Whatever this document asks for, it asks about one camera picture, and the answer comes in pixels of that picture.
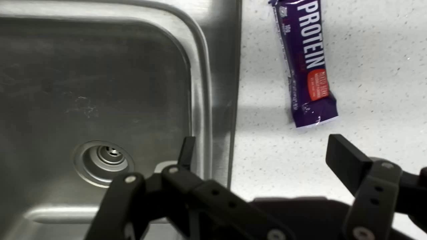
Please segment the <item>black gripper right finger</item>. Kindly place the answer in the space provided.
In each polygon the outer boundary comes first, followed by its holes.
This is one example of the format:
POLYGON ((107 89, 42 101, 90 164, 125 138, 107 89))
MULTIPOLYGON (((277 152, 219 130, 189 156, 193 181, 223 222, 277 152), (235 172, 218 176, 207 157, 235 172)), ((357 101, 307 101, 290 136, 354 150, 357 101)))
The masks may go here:
POLYGON ((393 228, 396 213, 427 232, 427 168, 418 174, 398 164, 369 157, 344 134, 330 134, 326 162, 354 196, 346 214, 345 240, 413 240, 393 228))

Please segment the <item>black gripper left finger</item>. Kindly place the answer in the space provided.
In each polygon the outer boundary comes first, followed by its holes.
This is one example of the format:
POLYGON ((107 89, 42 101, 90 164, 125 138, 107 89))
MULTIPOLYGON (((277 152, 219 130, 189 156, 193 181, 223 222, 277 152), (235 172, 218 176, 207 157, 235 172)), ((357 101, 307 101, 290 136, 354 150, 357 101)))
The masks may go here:
POLYGON ((178 162, 146 177, 117 176, 85 240, 143 240, 166 218, 185 240, 294 240, 286 224, 215 180, 190 170, 197 138, 183 140, 178 162))

